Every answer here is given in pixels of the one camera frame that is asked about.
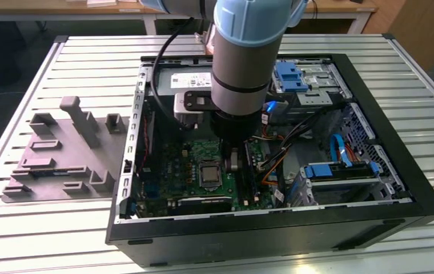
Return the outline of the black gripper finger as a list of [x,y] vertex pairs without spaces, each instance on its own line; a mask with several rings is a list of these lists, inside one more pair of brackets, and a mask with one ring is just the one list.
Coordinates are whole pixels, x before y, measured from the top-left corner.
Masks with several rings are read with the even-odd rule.
[[231,147],[224,157],[224,167],[227,173],[236,173],[242,170],[242,156],[238,147]]

